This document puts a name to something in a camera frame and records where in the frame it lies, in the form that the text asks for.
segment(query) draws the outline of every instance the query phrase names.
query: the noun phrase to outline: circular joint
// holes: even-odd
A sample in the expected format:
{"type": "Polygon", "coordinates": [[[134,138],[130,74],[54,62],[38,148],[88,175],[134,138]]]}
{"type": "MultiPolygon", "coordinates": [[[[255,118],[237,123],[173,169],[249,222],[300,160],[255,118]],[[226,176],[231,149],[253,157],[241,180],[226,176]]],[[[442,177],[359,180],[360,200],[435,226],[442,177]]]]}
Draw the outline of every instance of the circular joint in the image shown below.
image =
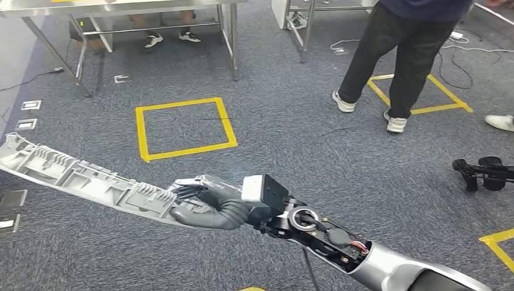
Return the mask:
{"type": "Polygon", "coordinates": [[[287,219],[289,220],[291,226],[302,232],[311,232],[315,230],[316,225],[306,224],[305,222],[302,222],[300,220],[301,215],[308,215],[312,217],[314,220],[319,221],[319,215],[314,210],[312,210],[310,207],[300,206],[290,211],[289,215],[287,216],[287,219]]]}

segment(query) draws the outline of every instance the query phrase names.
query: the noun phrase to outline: electrical cable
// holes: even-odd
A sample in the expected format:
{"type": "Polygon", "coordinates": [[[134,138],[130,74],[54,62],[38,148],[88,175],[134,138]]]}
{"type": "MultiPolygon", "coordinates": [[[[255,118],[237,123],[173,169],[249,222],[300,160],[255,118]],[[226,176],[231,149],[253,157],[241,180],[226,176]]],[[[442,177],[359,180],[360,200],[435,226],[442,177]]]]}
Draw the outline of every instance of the electrical cable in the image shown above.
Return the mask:
{"type": "Polygon", "coordinates": [[[334,52],[337,52],[338,50],[344,50],[344,47],[334,47],[335,45],[341,44],[343,42],[352,42],[352,41],[361,41],[360,39],[345,39],[342,41],[338,41],[330,46],[330,49],[334,52]]]}
{"type": "Polygon", "coordinates": [[[457,88],[457,89],[464,89],[464,90],[467,90],[467,89],[471,89],[473,87],[473,76],[468,73],[468,71],[466,71],[464,68],[462,68],[459,64],[457,64],[455,62],[455,52],[457,51],[457,49],[454,49],[453,50],[453,53],[452,53],[452,58],[451,58],[451,61],[452,61],[452,64],[455,65],[457,68],[459,68],[461,71],[463,71],[469,78],[469,85],[468,86],[459,86],[459,85],[455,85],[455,84],[452,84],[450,81],[446,80],[446,78],[442,75],[442,64],[444,62],[443,60],[443,57],[442,57],[442,54],[441,52],[437,52],[437,54],[439,55],[439,77],[441,77],[441,79],[448,85],[454,87],[454,88],[457,88]]]}
{"type": "Polygon", "coordinates": [[[309,255],[307,254],[307,250],[303,247],[302,252],[304,253],[305,263],[307,264],[307,270],[309,270],[310,279],[312,280],[312,284],[314,284],[314,290],[321,291],[319,288],[318,282],[316,281],[316,276],[314,275],[314,271],[312,270],[312,265],[310,264],[309,255]]]}
{"type": "Polygon", "coordinates": [[[25,82],[22,82],[22,83],[19,83],[19,84],[16,84],[16,85],[13,85],[11,87],[7,87],[7,88],[3,88],[3,89],[0,89],[0,92],[3,92],[3,91],[7,91],[7,90],[10,90],[12,88],[16,88],[18,86],[21,86],[21,85],[25,85],[25,84],[28,84],[32,81],[34,81],[37,77],[39,76],[44,76],[44,75],[49,75],[49,74],[56,74],[56,73],[62,73],[64,72],[64,70],[62,68],[55,68],[53,71],[50,71],[50,72],[45,72],[45,73],[40,73],[40,74],[37,74],[35,75],[34,77],[32,77],[32,79],[28,80],[28,81],[25,81],[25,82]]]}
{"type": "Polygon", "coordinates": [[[448,45],[448,46],[445,46],[445,47],[441,47],[442,49],[450,49],[450,48],[456,48],[456,49],[461,49],[461,50],[480,50],[482,52],[486,52],[486,53],[495,53],[495,52],[503,52],[503,53],[514,53],[514,50],[502,50],[502,49],[494,49],[494,50],[486,50],[484,48],[478,48],[478,47],[460,47],[458,45],[448,45]]]}

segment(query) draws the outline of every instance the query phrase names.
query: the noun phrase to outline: exposed wiring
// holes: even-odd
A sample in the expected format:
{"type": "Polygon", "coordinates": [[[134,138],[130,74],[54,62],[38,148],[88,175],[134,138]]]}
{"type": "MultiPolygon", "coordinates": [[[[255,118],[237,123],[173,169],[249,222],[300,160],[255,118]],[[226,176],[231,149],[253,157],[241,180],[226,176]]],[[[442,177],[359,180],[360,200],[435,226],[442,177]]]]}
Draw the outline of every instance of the exposed wiring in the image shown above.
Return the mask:
{"type": "Polygon", "coordinates": [[[367,248],[363,243],[361,243],[360,241],[351,241],[351,242],[350,242],[350,244],[351,244],[352,246],[356,246],[356,247],[358,247],[359,249],[361,249],[361,250],[362,250],[362,254],[363,254],[363,255],[366,255],[366,254],[368,254],[368,253],[369,253],[368,248],[367,248]]]}
{"type": "Polygon", "coordinates": [[[62,68],[55,68],[53,71],[50,71],[50,72],[46,72],[46,73],[40,73],[40,74],[37,74],[35,75],[34,77],[32,77],[32,79],[28,80],[28,81],[25,81],[25,82],[22,82],[22,83],[19,83],[19,84],[16,84],[16,85],[13,85],[11,87],[7,87],[7,88],[3,88],[3,89],[0,89],[0,92],[3,92],[3,91],[7,91],[7,90],[10,90],[12,88],[16,88],[18,86],[21,86],[21,85],[25,85],[25,84],[28,84],[32,81],[34,81],[37,77],[39,76],[43,76],[43,75],[49,75],[49,74],[56,74],[56,73],[62,73],[64,72],[64,70],[62,68]]]}
{"type": "Polygon", "coordinates": [[[310,264],[309,254],[307,254],[307,250],[304,247],[302,248],[302,251],[304,253],[305,263],[307,264],[307,270],[309,270],[310,279],[312,280],[312,284],[314,284],[314,290],[320,291],[321,289],[319,288],[318,282],[316,281],[316,276],[312,270],[312,265],[310,264]]]}

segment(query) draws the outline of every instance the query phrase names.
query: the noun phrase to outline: sneaker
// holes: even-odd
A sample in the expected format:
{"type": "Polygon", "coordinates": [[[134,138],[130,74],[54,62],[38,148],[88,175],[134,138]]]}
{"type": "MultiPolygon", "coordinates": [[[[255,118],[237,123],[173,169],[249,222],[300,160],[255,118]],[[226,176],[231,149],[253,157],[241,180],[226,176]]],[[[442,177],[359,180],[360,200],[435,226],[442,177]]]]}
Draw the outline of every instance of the sneaker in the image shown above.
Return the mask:
{"type": "Polygon", "coordinates": [[[146,36],[146,45],[145,45],[145,49],[149,49],[150,47],[154,47],[156,46],[159,42],[163,41],[164,38],[156,33],[154,35],[147,35],[146,36]]]}
{"type": "Polygon", "coordinates": [[[340,111],[344,113],[351,113],[355,111],[355,103],[348,103],[341,100],[341,97],[339,97],[339,93],[337,92],[337,90],[334,90],[334,92],[332,92],[332,99],[336,101],[340,111]]]}
{"type": "Polygon", "coordinates": [[[291,21],[297,30],[307,27],[307,19],[300,12],[294,12],[291,21]]]}
{"type": "Polygon", "coordinates": [[[384,112],[384,118],[389,123],[387,124],[387,131],[392,133],[402,133],[405,130],[405,125],[407,125],[407,118],[395,118],[389,117],[387,113],[389,109],[384,112]]]}
{"type": "Polygon", "coordinates": [[[510,115],[487,115],[486,122],[497,129],[514,132],[514,118],[510,115]]]}
{"type": "Polygon", "coordinates": [[[191,42],[201,42],[199,38],[196,37],[196,35],[192,32],[186,32],[185,34],[180,34],[178,36],[179,39],[183,41],[191,41],[191,42]]]}

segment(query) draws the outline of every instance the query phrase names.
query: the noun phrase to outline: table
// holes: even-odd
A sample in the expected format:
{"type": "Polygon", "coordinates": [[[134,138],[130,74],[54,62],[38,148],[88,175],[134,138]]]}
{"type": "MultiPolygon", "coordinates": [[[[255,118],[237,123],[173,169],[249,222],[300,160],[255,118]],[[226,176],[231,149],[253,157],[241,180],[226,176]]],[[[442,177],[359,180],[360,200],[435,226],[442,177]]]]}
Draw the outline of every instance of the table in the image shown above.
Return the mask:
{"type": "Polygon", "coordinates": [[[185,26],[207,26],[218,25],[220,34],[227,46],[232,67],[232,77],[236,81],[239,78],[238,59],[237,59],[237,4],[245,3],[248,0],[0,0],[0,17],[11,18],[20,17],[23,19],[29,29],[44,44],[45,48],[57,60],[59,65],[64,69],[65,73],[70,77],[77,89],[84,96],[91,96],[91,93],[82,84],[82,71],[84,66],[85,51],[87,48],[88,35],[105,35],[112,33],[134,32],[139,30],[158,30],[165,28],[180,28],[185,26]],[[230,34],[227,31],[225,23],[225,9],[229,6],[230,34]],[[149,27],[128,30],[109,30],[102,31],[96,25],[95,32],[83,32],[78,24],[75,16],[113,16],[113,15],[129,15],[144,14],[155,12],[168,12],[179,10],[193,10],[202,8],[216,7],[218,19],[217,21],[197,23],[192,25],[171,25],[163,27],[149,27]],[[48,16],[48,15],[68,15],[72,26],[77,30],[83,42],[81,54],[79,57],[77,69],[74,72],[64,61],[62,56],[56,51],[54,46],[48,41],[43,32],[32,21],[31,16],[48,16]]]}
{"type": "Polygon", "coordinates": [[[281,25],[281,28],[287,29],[288,26],[291,28],[291,31],[294,33],[296,40],[300,45],[300,62],[305,62],[310,36],[312,34],[312,23],[314,21],[315,11],[370,10],[373,9],[373,6],[316,7],[316,0],[309,0],[308,8],[291,8],[291,0],[272,0],[272,8],[275,13],[280,13],[282,15],[282,12],[284,12],[284,23],[281,25]],[[298,30],[293,25],[292,20],[288,18],[290,12],[308,12],[305,39],[302,39],[298,30]]]}

